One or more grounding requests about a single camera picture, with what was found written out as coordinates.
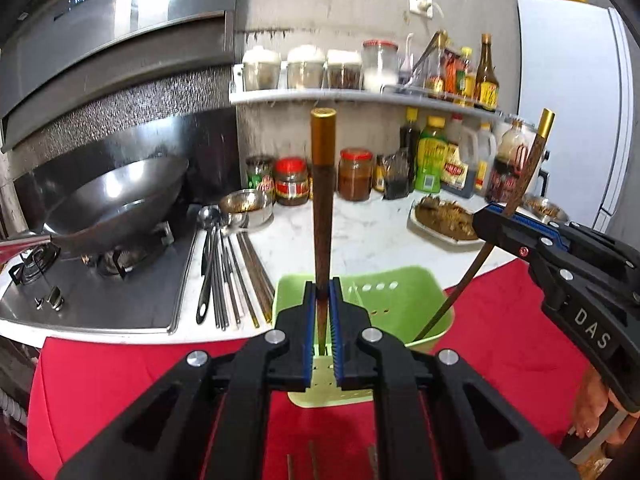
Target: human hand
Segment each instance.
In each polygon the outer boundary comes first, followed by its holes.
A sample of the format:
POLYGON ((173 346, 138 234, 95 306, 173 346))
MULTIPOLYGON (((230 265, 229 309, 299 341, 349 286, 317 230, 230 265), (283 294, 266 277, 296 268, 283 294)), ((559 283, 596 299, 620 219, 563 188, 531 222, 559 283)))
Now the human hand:
MULTIPOLYGON (((624 410, 615 394, 602 382, 602 377, 594 367, 590 367, 582 377, 582 383, 575 399, 573 420, 575 431, 580 438, 591 437, 597 431, 600 416, 604 413, 608 402, 617 409, 624 410)), ((620 427, 607 438, 609 444, 624 444, 633 430, 640 412, 631 413, 620 427)))

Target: red lid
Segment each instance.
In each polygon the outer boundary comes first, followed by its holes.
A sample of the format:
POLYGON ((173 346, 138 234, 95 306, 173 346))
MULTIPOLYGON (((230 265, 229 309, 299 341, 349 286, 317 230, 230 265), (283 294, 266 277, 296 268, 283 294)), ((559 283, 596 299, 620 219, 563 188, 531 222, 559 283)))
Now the red lid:
POLYGON ((367 40, 362 43, 362 46, 390 46, 398 50, 398 44, 393 41, 387 40, 367 40))
POLYGON ((276 161, 274 170, 278 173, 301 173, 306 171, 306 162, 299 156, 287 156, 276 161))
POLYGON ((364 148, 344 148, 340 150, 340 157, 347 160, 371 160, 373 153, 364 148))

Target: white shelf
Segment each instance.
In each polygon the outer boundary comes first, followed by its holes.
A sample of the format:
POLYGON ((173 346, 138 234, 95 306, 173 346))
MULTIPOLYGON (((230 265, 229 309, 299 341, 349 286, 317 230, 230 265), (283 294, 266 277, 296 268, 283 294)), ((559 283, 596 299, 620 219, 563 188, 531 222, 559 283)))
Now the white shelf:
MULTIPOLYGON (((461 106, 453 102, 434 99, 427 95, 398 93, 401 89, 399 85, 385 86, 383 92, 376 94, 364 90, 340 90, 332 88, 306 88, 289 89, 282 88, 286 85, 286 72, 280 74, 280 88, 275 90, 255 90, 245 92, 242 89, 242 65, 234 66, 234 78, 229 85, 229 102, 237 105, 250 105, 256 103, 279 103, 295 101, 313 102, 354 102, 354 103, 379 103, 387 105, 411 106, 415 108, 429 108, 432 110, 443 110, 445 112, 459 113, 466 116, 477 117, 481 120, 491 122, 510 123, 516 116, 504 113, 500 110, 487 112, 472 106, 461 106)), ((425 92, 422 89, 412 90, 413 92, 425 92)))

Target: red tablecloth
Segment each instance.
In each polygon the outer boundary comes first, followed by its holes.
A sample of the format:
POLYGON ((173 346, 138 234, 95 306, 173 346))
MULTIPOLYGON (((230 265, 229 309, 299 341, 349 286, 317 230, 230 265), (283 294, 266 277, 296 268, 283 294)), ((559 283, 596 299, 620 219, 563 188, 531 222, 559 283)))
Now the red tablecloth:
MULTIPOLYGON (((540 312, 542 293, 516 261, 476 278, 456 303, 456 320, 439 348, 454 348, 555 444, 586 360, 540 312)), ((44 480, 191 349, 219 355, 242 341, 124 346, 47 339, 33 381, 29 459, 44 480)), ((312 478, 314 441, 322 480, 369 480, 367 446, 375 442, 372 403, 302 409, 274 394, 265 479, 312 478)))

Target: white marble countertop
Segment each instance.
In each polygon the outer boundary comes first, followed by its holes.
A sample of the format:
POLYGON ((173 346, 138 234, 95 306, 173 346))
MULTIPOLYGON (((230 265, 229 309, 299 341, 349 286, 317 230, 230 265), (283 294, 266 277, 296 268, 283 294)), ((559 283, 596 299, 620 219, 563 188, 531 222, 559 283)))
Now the white marble countertop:
MULTIPOLYGON (((362 203, 346 202, 336 196, 332 238, 332 276, 368 274, 416 265, 429 269, 442 288, 459 282, 478 254, 481 245, 455 247, 415 228, 408 221, 408 215, 412 202, 422 196, 421 193, 414 192, 400 200, 385 201, 378 193, 372 192, 371 198, 362 203)), ((441 196, 457 200, 472 212, 485 206, 484 200, 478 196, 461 199, 446 192, 441 192, 441 196)), ((204 232, 198 233, 180 306, 178 324, 171 334, 73 332, 0 320, 0 335, 41 348, 48 336, 124 344, 177 344, 248 337, 268 329, 269 325, 265 323, 258 308, 256 312, 260 321, 259 329, 255 329, 251 319, 244 316, 240 328, 236 328, 235 322, 232 321, 231 327, 223 332, 215 327, 212 309, 206 320, 201 325, 197 325, 195 317, 202 286, 200 259, 204 238, 204 232)), ((274 286, 286 274, 314 273, 311 202, 297 207, 276 204, 274 221, 263 230, 252 233, 250 238, 274 286)), ((494 249, 479 274, 500 267, 513 259, 514 256, 509 253, 494 249)), ((252 302, 257 306, 242 258, 239 258, 239 264, 242 267, 249 294, 252 296, 252 302)), ((5 269, 0 274, 0 293, 4 293, 9 280, 5 269)))

